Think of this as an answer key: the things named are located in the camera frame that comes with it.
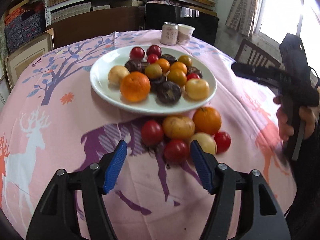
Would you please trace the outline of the large orange mandarin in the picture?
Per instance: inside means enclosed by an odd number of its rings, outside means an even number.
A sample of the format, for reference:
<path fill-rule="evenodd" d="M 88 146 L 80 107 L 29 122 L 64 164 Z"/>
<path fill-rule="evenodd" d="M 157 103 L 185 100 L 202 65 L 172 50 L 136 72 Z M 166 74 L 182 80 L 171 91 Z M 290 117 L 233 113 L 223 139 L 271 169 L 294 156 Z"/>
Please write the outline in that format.
<path fill-rule="evenodd" d="M 149 78 L 140 72 L 131 72 L 125 76 L 120 85 L 122 96 L 129 102 L 140 102 L 148 97 L 151 91 Z"/>

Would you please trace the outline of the patterned curtain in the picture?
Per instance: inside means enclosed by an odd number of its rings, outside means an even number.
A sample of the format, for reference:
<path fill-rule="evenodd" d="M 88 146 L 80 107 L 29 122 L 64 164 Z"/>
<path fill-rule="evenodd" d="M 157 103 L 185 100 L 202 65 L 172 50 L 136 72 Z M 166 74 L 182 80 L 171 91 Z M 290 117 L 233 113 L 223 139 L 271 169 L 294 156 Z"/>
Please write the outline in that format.
<path fill-rule="evenodd" d="M 260 0 L 233 0 L 226 26 L 244 37 L 253 34 Z"/>

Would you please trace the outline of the yellow passion fruit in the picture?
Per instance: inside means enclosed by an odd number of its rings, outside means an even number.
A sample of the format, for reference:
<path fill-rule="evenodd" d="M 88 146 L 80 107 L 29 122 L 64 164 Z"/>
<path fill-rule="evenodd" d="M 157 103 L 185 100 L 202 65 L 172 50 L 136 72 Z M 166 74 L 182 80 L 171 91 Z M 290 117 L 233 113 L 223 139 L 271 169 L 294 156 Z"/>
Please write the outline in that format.
<path fill-rule="evenodd" d="M 185 92 L 193 100 L 204 100 L 210 94 L 210 86 L 206 80 L 190 79 L 185 84 Z"/>

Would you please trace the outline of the pink deer tablecloth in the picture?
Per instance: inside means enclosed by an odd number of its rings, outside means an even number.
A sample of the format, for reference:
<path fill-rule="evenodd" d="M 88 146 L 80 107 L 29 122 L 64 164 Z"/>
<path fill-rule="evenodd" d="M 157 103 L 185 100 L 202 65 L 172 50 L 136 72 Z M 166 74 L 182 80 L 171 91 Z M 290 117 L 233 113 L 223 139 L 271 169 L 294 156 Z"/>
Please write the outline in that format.
<path fill-rule="evenodd" d="M 124 139 L 125 164 L 104 196 L 118 238 L 199 239 L 214 198 L 192 162 L 170 166 L 161 152 L 144 150 L 138 142 L 144 120 L 100 98 L 89 80 L 91 66 L 104 54 L 159 44 L 160 36 L 157 30 L 131 31 L 81 41 L 37 57 L 22 73 L 1 112 L 1 208 L 22 237 L 56 170 L 81 170 Z M 280 156 L 273 93 L 236 77 L 232 59 L 210 44 L 193 38 L 175 48 L 216 77 L 209 105 L 232 140 L 218 161 L 237 171 L 261 171 L 286 211 L 296 185 Z"/>

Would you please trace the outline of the dark wooden chair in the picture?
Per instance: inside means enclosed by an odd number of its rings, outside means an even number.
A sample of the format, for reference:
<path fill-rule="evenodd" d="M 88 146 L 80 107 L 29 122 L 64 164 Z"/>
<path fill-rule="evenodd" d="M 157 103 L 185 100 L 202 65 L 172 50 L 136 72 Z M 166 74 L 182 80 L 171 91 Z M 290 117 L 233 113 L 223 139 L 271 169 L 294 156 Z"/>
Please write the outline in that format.
<path fill-rule="evenodd" d="M 249 64 L 250 66 L 261 66 L 266 68 L 280 68 L 281 65 L 281 63 L 269 53 L 246 39 L 242 40 L 234 60 L 236 62 Z"/>

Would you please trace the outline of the blue patterned boxes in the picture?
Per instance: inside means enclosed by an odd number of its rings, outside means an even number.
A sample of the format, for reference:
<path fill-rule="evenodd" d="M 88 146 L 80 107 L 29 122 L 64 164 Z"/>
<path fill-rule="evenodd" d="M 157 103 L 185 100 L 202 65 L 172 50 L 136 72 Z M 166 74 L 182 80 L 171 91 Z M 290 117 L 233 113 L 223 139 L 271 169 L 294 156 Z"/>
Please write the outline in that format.
<path fill-rule="evenodd" d="M 9 54 L 45 31 L 44 12 L 24 12 L 5 26 L 5 38 Z"/>

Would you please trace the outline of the white oval plate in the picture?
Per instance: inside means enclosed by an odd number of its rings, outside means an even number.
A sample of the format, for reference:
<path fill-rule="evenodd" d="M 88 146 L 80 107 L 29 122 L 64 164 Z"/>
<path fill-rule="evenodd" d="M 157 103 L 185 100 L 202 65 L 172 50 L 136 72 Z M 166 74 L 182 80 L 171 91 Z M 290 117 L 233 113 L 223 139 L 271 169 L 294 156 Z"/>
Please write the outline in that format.
<path fill-rule="evenodd" d="M 170 54 L 176 58 L 182 55 L 190 56 L 193 66 L 202 71 L 203 78 L 209 84 L 209 95 L 206 99 L 195 101 L 190 99 L 185 90 L 182 90 L 182 96 L 178 103 L 170 106 L 160 103 L 155 93 L 150 93 L 148 97 L 137 103 L 127 101 L 120 93 L 117 86 L 111 85 L 108 81 L 108 73 L 116 65 L 124 65 L 129 60 L 129 54 L 133 46 L 126 46 L 109 51 L 93 64 L 89 78 L 93 90 L 108 103 L 134 113 L 142 115 L 173 115 L 181 114 L 195 110 L 204 106 L 214 97 L 217 90 L 217 81 L 214 74 L 202 61 L 195 58 L 186 51 L 179 51 L 175 47 L 162 47 L 162 52 Z"/>

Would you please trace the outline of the yellow orange kumquat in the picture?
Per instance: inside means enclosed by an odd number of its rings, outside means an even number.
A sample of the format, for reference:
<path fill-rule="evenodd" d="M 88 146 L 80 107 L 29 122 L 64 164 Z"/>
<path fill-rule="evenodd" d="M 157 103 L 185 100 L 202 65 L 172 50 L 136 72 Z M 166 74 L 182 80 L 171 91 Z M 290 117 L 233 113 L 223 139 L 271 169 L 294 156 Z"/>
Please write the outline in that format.
<path fill-rule="evenodd" d="M 167 75 L 167 80 L 183 87 L 187 82 L 187 76 L 181 69 L 172 69 Z"/>

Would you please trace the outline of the pink drink can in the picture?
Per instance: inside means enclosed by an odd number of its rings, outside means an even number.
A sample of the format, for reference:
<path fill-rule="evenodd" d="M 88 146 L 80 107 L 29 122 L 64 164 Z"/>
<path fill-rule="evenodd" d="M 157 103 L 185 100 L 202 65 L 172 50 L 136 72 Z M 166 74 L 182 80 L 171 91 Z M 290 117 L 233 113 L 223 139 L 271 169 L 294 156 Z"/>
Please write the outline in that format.
<path fill-rule="evenodd" d="M 162 26 L 161 43 L 173 46 L 177 43 L 178 25 L 176 23 L 165 22 Z"/>

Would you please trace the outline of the dark red plum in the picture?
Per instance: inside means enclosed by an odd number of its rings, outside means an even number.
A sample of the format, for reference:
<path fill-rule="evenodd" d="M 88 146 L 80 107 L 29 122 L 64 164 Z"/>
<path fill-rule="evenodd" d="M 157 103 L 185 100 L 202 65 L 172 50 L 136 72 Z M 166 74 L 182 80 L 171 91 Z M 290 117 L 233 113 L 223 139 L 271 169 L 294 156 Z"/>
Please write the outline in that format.
<path fill-rule="evenodd" d="M 142 60 L 145 56 L 145 51 L 141 47 L 134 47 L 130 51 L 130 59 L 131 60 Z"/>

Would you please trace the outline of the white paper cup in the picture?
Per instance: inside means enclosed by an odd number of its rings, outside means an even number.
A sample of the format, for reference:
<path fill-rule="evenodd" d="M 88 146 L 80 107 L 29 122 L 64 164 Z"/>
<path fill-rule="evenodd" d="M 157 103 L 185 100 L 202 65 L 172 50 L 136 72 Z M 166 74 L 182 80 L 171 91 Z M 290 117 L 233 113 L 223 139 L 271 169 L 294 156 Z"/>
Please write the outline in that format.
<path fill-rule="evenodd" d="M 177 43 L 186 45 L 190 41 L 195 28 L 186 24 L 178 24 Z"/>

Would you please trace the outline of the red cherry tomato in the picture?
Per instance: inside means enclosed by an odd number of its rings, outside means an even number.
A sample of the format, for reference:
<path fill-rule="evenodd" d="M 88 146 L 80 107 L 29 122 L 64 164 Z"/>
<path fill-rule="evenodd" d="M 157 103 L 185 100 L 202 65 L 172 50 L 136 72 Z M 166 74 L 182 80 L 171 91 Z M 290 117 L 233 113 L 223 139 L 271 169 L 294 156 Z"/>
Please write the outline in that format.
<path fill-rule="evenodd" d="M 226 152 L 231 146 L 231 137 L 226 132 L 217 132 L 214 135 L 214 140 L 217 145 L 217 154 Z"/>

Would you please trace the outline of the brown wooden board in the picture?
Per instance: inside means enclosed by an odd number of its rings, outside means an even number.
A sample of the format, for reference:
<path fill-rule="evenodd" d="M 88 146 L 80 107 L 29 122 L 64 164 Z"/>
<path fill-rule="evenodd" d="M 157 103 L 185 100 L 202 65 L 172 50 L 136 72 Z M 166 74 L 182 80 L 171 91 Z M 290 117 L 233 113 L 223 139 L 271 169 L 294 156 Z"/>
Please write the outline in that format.
<path fill-rule="evenodd" d="M 144 26 L 145 7 L 118 7 L 86 12 L 60 20 L 46 29 L 53 30 L 54 47 L 60 48 L 113 32 L 135 31 Z"/>

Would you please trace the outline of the framed picture leaning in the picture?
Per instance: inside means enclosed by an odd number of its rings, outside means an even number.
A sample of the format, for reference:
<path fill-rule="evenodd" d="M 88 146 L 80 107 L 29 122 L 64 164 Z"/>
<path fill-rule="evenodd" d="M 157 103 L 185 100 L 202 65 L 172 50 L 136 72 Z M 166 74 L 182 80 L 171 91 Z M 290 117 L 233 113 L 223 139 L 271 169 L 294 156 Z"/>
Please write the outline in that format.
<path fill-rule="evenodd" d="M 33 38 L 21 48 L 8 55 L 4 61 L 5 70 L 12 90 L 23 71 L 34 60 L 54 49 L 54 29 L 49 29 Z"/>

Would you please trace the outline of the window frame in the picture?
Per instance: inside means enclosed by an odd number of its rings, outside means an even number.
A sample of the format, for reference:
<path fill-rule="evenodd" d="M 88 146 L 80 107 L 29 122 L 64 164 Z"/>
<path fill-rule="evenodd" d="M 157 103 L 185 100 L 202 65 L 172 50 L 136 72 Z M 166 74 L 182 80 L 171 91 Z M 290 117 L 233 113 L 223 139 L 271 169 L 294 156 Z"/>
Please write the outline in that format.
<path fill-rule="evenodd" d="M 309 61 L 319 56 L 319 6 L 315 0 L 259 0 L 252 36 L 274 50 L 290 33 L 300 37 Z"/>

